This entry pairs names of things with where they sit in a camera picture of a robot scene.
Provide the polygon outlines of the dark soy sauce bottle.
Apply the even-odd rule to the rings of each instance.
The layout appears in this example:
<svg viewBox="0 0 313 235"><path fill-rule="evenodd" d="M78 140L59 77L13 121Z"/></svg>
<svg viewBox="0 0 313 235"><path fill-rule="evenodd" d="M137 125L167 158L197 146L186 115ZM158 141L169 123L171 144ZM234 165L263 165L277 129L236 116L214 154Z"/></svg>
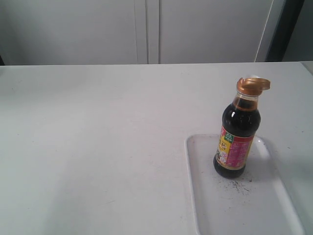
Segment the dark soy sauce bottle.
<svg viewBox="0 0 313 235"><path fill-rule="evenodd" d="M224 178L240 177L246 167L250 148L261 122L258 99L270 89L270 81L257 76L240 78L237 93L222 115L217 152L213 158L216 172Z"/></svg>

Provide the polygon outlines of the white plastic tray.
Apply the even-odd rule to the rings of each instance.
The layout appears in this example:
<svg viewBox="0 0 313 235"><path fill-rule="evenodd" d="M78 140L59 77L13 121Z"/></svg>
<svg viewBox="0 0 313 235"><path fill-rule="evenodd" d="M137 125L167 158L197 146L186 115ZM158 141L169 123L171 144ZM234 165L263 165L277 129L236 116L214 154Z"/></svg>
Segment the white plastic tray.
<svg viewBox="0 0 313 235"><path fill-rule="evenodd" d="M255 137L242 176L226 179L213 166L218 135L186 139L196 232L199 235L303 235L305 229L266 144Z"/></svg>

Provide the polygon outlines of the white cabinet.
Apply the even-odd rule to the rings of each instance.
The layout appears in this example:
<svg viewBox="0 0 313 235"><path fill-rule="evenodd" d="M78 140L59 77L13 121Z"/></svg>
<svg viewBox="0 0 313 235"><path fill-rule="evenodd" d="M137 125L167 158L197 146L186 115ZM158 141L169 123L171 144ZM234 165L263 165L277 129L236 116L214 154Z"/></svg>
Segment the white cabinet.
<svg viewBox="0 0 313 235"><path fill-rule="evenodd" d="M3 0L7 65L265 61L282 0Z"/></svg>

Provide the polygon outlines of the dark vertical post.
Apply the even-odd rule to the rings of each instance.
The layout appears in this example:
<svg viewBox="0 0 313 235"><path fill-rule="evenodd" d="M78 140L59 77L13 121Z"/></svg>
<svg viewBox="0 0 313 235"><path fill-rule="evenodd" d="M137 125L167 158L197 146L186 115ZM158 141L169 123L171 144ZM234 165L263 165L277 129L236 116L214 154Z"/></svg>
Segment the dark vertical post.
<svg viewBox="0 0 313 235"><path fill-rule="evenodd" d="M266 62L281 62L302 10L304 0L286 0L266 55Z"/></svg>

